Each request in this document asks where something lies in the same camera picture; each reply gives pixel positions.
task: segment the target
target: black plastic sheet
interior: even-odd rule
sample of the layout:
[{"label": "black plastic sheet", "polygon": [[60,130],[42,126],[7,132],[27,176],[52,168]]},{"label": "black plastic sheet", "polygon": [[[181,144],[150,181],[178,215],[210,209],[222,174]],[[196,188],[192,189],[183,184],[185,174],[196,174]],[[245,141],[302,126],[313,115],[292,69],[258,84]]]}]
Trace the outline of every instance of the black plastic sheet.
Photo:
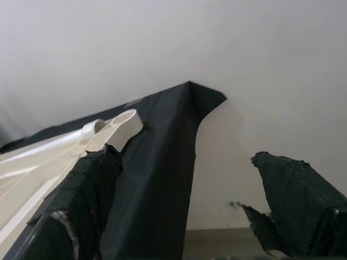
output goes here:
[{"label": "black plastic sheet", "polygon": [[47,128],[0,149],[6,152],[110,119],[136,109],[144,129],[122,151],[118,179],[100,251],[104,260],[182,259],[195,161],[195,139],[202,119],[226,97],[187,82],[104,112]]}]

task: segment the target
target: white wall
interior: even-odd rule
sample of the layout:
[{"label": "white wall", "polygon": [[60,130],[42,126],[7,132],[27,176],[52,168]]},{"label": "white wall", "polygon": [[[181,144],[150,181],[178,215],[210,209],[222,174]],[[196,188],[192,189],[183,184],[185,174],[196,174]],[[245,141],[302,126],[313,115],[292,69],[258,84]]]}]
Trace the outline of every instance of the white wall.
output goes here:
[{"label": "white wall", "polygon": [[347,1],[0,2],[0,133],[8,139],[187,80],[228,101],[204,120],[188,228],[267,209],[249,158],[304,159],[347,194]]}]

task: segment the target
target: black cloth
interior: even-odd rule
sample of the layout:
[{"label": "black cloth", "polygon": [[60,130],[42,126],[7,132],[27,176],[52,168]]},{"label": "black cloth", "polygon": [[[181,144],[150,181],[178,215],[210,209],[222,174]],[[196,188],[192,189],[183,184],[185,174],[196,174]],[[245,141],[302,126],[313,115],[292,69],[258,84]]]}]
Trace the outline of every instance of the black cloth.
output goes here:
[{"label": "black cloth", "polygon": [[110,119],[135,108],[144,129],[122,151],[124,173],[100,250],[104,260],[121,258],[181,259],[195,161],[195,138],[202,119],[226,97],[187,82],[104,112],[47,128],[6,152]]},{"label": "black cloth", "polygon": [[[304,161],[260,152],[252,163],[262,177],[271,215],[244,209],[265,250],[347,256],[347,199],[339,191]],[[264,223],[271,231],[259,226]]]}]

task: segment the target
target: corner of black fabric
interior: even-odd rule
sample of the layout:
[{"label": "corner of black fabric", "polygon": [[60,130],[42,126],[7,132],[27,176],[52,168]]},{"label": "corner of black fabric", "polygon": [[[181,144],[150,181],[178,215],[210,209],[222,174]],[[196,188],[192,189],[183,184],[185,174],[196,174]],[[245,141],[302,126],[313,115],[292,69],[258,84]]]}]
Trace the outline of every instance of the corner of black fabric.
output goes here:
[{"label": "corner of black fabric", "polygon": [[216,90],[188,81],[194,105],[200,120],[207,116],[213,109],[226,101],[227,97]]}]

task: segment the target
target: black covering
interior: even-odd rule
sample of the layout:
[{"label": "black covering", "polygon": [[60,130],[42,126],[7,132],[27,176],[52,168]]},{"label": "black covering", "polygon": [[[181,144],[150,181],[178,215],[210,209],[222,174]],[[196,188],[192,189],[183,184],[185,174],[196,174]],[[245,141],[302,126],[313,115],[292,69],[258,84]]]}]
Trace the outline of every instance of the black covering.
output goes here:
[{"label": "black covering", "polygon": [[201,120],[226,97],[187,82],[138,102],[47,128],[0,152],[110,119],[137,109],[144,129],[122,151],[119,178],[100,250],[104,260],[120,258],[181,259],[195,161],[195,138]]},{"label": "black covering", "polygon": [[[92,260],[122,171],[120,153],[112,146],[81,158],[45,198],[5,259]],[[53,217],[57,215],[68,223],[69,232]]]},{"label": "black covering", "polygon": [[[304,161],[260,152],[252,163],[260,172],[272,213],[267,217],[245,210],[265,250],[347,256],[347,199],[339,191]],[[259,226],[265,218],[271,231]]]}]

